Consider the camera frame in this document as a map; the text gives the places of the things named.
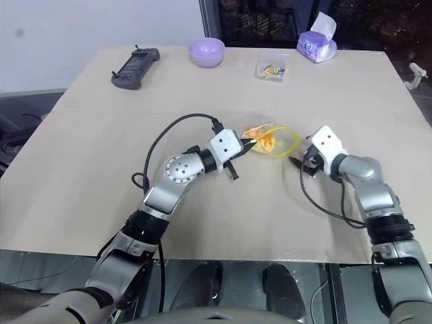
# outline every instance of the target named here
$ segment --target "black handheld controller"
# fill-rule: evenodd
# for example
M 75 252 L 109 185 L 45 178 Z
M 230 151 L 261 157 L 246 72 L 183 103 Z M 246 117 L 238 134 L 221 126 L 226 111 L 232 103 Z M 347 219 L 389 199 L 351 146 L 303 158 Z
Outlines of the black handheld controller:
M 141 87 L 141 79 L 154 61 L 161 57 L 157 49 L 140 49 L 132 52 L 129 60 L 115 73 L 112 71 L 111 82 L 122 89 L 136 90 Z

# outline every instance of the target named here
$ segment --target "table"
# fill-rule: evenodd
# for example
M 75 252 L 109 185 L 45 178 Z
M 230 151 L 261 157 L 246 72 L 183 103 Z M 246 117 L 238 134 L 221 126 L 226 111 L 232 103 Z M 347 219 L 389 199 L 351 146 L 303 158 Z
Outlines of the table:
M 380 161 L 432 261 L 432 129 L 385 53 L 338 51 L 313 64 L 290 49 L 228 48 L 205 69 L 184 47 L 158 49 L 140 90 L 110 83 L 133 50 L 118 46 L 100 51 L 60 98 L 0 180 L 0 248 L 95 255 L 140 204 L 130 175 L 153 139 L 176 117 L 203 112 L 231 127 L 264 115 L 302 136 L 330 125 L 350 153 Z M 290 54 L 283 83 L 254 77 L 265 51 Z M 208 142 L 210 127 L 194 119 L 170 132 L 152 157 L 151 183 L 168 157 Z M 212 173 L 190 187 L 163 238 L 167 258 L 369 261 L 367 233 L 310 205 L 287 159 L 251 153 L 234 166 L 235 182 Z M 339 211 L 337 184 L 319 176 L 306 186 Z M 352 195 L 349 203 L 358 217 Z

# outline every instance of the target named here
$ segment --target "yellow plastic bag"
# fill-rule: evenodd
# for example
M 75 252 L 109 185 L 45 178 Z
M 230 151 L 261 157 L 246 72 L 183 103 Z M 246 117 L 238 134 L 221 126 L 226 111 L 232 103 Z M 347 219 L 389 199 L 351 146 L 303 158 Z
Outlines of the yellow plastic bag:
M 272 124 L 246 128 L 243 137 L 256 139 L 253 151 L 277 158 L 290 155 L 302 142 L 292 128 Z

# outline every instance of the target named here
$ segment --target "black wire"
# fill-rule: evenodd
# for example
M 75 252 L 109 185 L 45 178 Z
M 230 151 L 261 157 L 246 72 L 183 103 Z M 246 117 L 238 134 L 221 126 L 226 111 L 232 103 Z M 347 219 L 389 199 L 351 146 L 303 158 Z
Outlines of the black wire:
M 68 272 L 75 264 L 76 259 L 78 257 L 75 256 L 74 260 L 72 261 L 72 263 L 63 271 L 54 273 L 52 275 L 44 275 L 43 277 L 37 277 L 37 278 L 33 278 L 33 279 L 26 279 L 26 280 L 20 280 L 20 281 L 15 281 L 15 282 L 10 282 L 10 283 L 6 283 L 6 285 L 18 285 L 18 284 L 22 284 L 24 282 L 29 282 L 29 281 L 35 281 L 35 280 L 41 280 L 41 279 L 46 279 L 46 278 L 52 278 L 52 277 L 56 277 L 58 275 L 63 275 L 65 272 Z
M 99 260 L 100 257 L 102 256 L 103 251 L 105 251 L 105 249 L 112 243 L 112 241 L 114 240 L 115 234 L 113 235 L 112 238 L 109 239 L 109 241 L 107 243 L 105 243 L 104 246 L 102 246 L 102 249 L 99 250 L 99 252 L 97 253 L 96 256 L 96 260 Z
M 184 115 L 181 116 L 179 118 L 177 118 L 175 121 L 173 121 L 172 123 L 170 123 L 166 129 L 164 129 L 162 131 L 162 133 L 160 133 L 158 135 L 158 137 L 156 137 L 155 141 L 152 143 L 152 145 L 150 146 L 150 149 L 148 150 L 147 153 L 147 157 L 146 157 L 146 162 L 144 164 L 144 170 L 142 173 L 140 172 L 136 172 L 134 174 L 132 174 L 131 177 L 131 181 L 132 183 L 141 188 L 144 191 L 144 195 L 147 193 L 147 191 L 149 191 L 150 189 L 150 181 L 149 181 L 149 177 L 147 177 L 147 171 L 149 170 L 149 163 L 150 163 L 150 158 L 151 155 L 153 153 L 153 150 L 155 149 L 157 143 L 162 139 L 162 137 L 168 133 L 168 131 L 170 129 L 172 129 L 176 124 L 178 124 L 179 122 L 181 122 L 182 120 L 185 120 L 187 118 L 191 118 L 191 117 L 203 117 L 203 118 L 209 118 L 212 122 L 213 125 L 215 124 L 215 122 L 217 121 L 216 118 L 214 118 L 211 115 L 207 115 L 206 113 L 190 113 L 188 115 Z M 142 185 L 140 185 L 137 181 L 136 181 L 136 176 L 142 176 Z M 162 249 L 162 244 L 161 241 L 159 241 L 158 244 L 158 249 L 159 249 L 159 262 L 161 264 L 161 299 L 159 301 L 159 313 L 163 312 L 163 304 L 165 303 L 165 261 L 163 259 L 163 249 Z
M 144 189 L 144 186 L 140 185 L 140 184 L 135 180 L 136 176 L 141 176 L 141 177 L 142 177 L 142 181 L 143 181 L 143 183 L 144 183 L 144 174 L 141 173 L 141 172 L 135 172 L 135 173 L 132 174 L 131 177 L 130 177 L 132 183 L 133 183 L 135 186 L 137 186 L 137 187 L 140 188 L 140 189 Z
M 308 194 L 307 191 L 306 191 L 306 188 L 304 187 L 304 181 L 303 181 L 303 167 L 304 167 L 304 164 L 305 164 L 305 163 L 306 163 L 306 155 L 303 157 L 302 165 L 301 165 L 301 168 L 300 168 L 300 186 L 302 187 L 303 194 L 304 194 L 304 195 L 306 196 L 306 198 L 310 201 L 310 203 L 311 203 L 312 205 L 314 205 L 316 208 L 318 208 L 320 211 L 322 211 L 322 212 L 324 212 L 324 213 L 326 213 L 326 214 L 328 214 L 328 215 L 330 215 L 330 216 L 332 216 L 332 217 L 339 218 L 339 219 L 342 219 L 342 220 L 344 220 L 344 221 L 350 221 L 350 222 L 352 222 L 352 223 L 355 223 L 355 224 L 358 224 L 358 225 L 362 225 L 362 226 L 364 226 L 365 223 L 363 223 L 362 221 L 357 221 L 356 219 L 352 219 L 352 218 L 344 217 L 344 216 L 338 215 L 338 214 L 336 214 L 336 213 L 333 213 L 333 212 L 331 212 L 331 211 L 328 211 L 327 209 L 324 209 L 323 207 L 321 207 L 320 205 L 318 205 L 318 204 L 315 202 L 315 200 L 312 199 L 311 196 L 309 196 L 309 194 Z
M 340 180 L 340 185 L 342 187 L 342 194 L 341 194 L 341 199 L 340 199 L 340 211 L 342 213 L 342 217 L 345 219 L 345 222 L 349 226 L 351 226 L 352 228 L 355 228 L 356 230 L 362 230 L 363 228 L 366 227 L 365 225 L 354 225 L 346 217 L 346 214 L 345 214 L 345 183 L 344 183 L 343 179 Z
M 165 303 L 165 260 L 163 258 L 162 243 L 159 241 L 159 263 L 161 264 L 161 299 L 159 300 L 159 313 L 163 312 Z
M 157 143 L 161 140 L 161 138 L 170 130 L 172 129 L 176 124 L 178 124 L 179 122 L 181 122 L 182 120 L 185 120 L 187 118 L 191 118 L 191 117 L 203 117 L 203 118 L 209 118 L 212 122 L 216 120 L 216 118 L 214 118 L 213 116 L 207 115 L 206 113 L 190 113 L 188 115 L 184 115 L 181 116 L 180 118 L 177 118 L 175 121 L 173 121 L 172 123 L 170 123 L 166 129 L 164 129 L 162 131 L 162 133 L 159 134 L 158 137 L 156 137 L 155 141 L 153 142 L 153 144 L 150 146 L 150 149 L 148 150 L 147 153 L 147 158 L 146 158 L 146 162 L 144 164 L 144 171 L 142 172 L 142 176 L 143 176 L 143 190 L 144 190 L 144 194 L 147 193 L 147 191 L 149 190 L 150 187 L 150 182 L 149 182 L 149 178 L 147 177 L 147 171 L 149 170 L 149 163 L 150 163 L 150 157 L 151 154 L 153 153 L 153 150 L 155 149 Z
M 40 118 L 39 116 L 33 115 L 32 113 L 23 113 L 21 116 L 22 117 L 31 117 L 31 118 L 37 119 L 40 122 L 42 121 L 42 118 Z

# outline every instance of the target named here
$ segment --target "tissue box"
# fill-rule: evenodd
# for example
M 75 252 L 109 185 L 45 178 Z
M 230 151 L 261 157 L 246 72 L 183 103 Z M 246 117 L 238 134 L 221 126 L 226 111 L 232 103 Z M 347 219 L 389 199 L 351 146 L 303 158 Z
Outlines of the tissue box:
M 331 59 L 338 49 L 333 39 L 319 32 L 302 32 L 297 42 L 297 50 L 308 60 L 314 63 L 321 63 Z
M 300 34 L 297 42 L 298 51 L 314 63 L 331 59 L 338 49 L 335 41 L 332 40 L 335 31 L 334 19 L 319 12 L 310 30 Z

